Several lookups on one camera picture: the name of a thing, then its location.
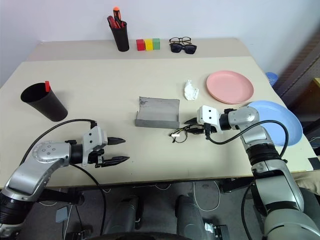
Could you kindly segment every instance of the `black pen holder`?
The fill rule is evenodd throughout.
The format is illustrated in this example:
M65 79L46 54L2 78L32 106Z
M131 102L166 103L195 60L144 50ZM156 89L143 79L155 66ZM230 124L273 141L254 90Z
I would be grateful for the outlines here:
M120 52L126 52L129 50L129 40L127 33L127 23L123 21L124 27L122 28L111 28L116 46Z

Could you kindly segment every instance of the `yellow block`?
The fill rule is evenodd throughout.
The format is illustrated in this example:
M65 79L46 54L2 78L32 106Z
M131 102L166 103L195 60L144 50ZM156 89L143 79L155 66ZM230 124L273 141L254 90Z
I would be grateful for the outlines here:
M145 39L144 46L146 51L152 51L154 49L152 39Z

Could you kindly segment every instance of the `black cup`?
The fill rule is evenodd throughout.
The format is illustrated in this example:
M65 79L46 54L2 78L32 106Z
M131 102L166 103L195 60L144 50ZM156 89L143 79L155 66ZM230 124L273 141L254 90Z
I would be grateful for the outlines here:
M116 46L120 52L129 50L129 40L127 33L127 23L123 21L124 27L122 28L111 28Z
M53 122L59 122L68 115L67 109L54 92L51 89L46 92L44 83L36 83L26 88L21 93L21 100L37 109Z

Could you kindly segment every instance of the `table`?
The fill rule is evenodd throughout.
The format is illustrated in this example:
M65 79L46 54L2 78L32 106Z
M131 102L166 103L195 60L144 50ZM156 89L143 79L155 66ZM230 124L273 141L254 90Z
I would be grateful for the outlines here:
M51 88L68 109L65 120L98 121L110 137L126 143L107 146L106 158L130 156L117 166L86 169L101 184L125 184L252 176L251 165L240 139L214 145L204 135L190 135L185 143L172 143L170 129L143 128L134 124L139 96L179 99L179 121L196 116L202 105L223 111L252 101L268 100L284 105L247 48L235 38L194 39L194 55L172 53L167 41L161 50L118 52L113 41L71 41L39 44L0 89L0 187L19 165L25 151L51 122L20 100L28 86L50 81ZM212 98L205 82L209 74L231 70L246 76L254 86L248 102L228 105ZM184 84L199 88L196 101L184 98ZM43 141L81 140L88 123L69 123ZM211 137L223 141L235 135L229 130ZM287 148L284 158L291 172L313 170L308 158L315 154L306 139ZM53 173L49 187L91 186L78 169L68 166Z

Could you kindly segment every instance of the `crumpled tissue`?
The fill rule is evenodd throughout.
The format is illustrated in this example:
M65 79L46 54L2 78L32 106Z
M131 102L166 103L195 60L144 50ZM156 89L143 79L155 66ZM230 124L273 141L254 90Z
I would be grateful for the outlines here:
M196 100L198 97L198 94L199 94L199 88L194 88L191 83L192 83L192 81L188 80L188 81L186 81L185 86L184 86L184 97L188 101Z

